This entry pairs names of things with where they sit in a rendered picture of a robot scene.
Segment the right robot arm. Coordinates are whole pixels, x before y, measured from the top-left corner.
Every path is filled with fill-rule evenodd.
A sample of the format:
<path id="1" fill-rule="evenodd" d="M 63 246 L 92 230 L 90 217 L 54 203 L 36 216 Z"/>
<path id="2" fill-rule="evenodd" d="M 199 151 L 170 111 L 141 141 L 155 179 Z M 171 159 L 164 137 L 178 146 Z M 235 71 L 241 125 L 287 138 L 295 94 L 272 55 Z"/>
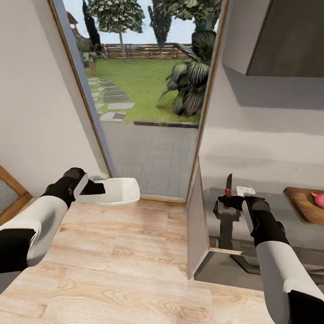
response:
<path id="1" fill-rule="evenodd" d="M 267 310 L 275 324 L 324 324 L 324 294 L 299 261 L 285 229 L 255 190 L 238 186 L 234 196 L 218 197 L 244 213 L 260 265 Z"/>

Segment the cutting board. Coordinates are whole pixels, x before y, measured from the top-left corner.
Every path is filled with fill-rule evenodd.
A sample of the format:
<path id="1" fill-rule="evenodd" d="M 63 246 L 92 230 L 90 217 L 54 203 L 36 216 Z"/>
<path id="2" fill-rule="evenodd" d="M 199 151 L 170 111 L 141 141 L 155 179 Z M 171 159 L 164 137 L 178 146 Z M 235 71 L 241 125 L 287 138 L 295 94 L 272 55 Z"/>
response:
<path id="1" fill-rule="evenodd" d="M 324 207 L 319 207 L 315 203 L 315 196 L 313 195 L 324 194 L 324 190 L 286 187 L 285 193 L 303 220 L 308 223 L 324 225 Z"/>

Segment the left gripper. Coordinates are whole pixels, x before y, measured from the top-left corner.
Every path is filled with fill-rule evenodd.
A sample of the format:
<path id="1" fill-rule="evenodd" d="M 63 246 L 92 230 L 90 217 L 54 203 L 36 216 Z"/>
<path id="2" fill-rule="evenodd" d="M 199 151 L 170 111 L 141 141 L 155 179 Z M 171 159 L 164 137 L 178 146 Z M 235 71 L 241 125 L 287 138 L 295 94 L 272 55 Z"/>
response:
<path id="1" fill-rule="evenodd" d="M 81 192 L 80 195 L 96 195 L 96 194 L 103 194 L 104 193 L 104 184 L 93 182 L 91 188 L 87 191 Z"/>

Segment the bowl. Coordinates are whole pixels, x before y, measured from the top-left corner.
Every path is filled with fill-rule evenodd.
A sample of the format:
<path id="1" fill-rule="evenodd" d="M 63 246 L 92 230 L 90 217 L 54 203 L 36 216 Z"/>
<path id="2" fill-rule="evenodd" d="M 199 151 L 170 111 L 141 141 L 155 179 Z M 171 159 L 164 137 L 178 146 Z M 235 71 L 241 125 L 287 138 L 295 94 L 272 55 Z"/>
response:
<path id="1" fill-rule="evenodd" d="M 111 178 L 98 183 L 104 184 L 104 193 L 95 195 L 95 202 L 100 206 L 128 205 L 140 199 L 140 189 L 135 178 Z"/>

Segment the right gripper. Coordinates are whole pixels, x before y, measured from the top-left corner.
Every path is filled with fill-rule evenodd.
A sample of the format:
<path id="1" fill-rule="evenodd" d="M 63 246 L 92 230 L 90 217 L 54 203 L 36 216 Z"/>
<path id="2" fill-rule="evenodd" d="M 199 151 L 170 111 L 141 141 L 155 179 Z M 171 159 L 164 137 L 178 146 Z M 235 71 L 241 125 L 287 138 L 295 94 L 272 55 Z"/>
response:
<path id="1" fill-rule="evenodd" d="M 224 203 L 225 207 L 233 207 L 237 210 L 240 210 L 238 207 L 238 200 L 241 198 L 242 197 L 239 197 L 239 196 L 224 195 L 223 197 L 218 197 L 218 200 L 221 203 Z"/>

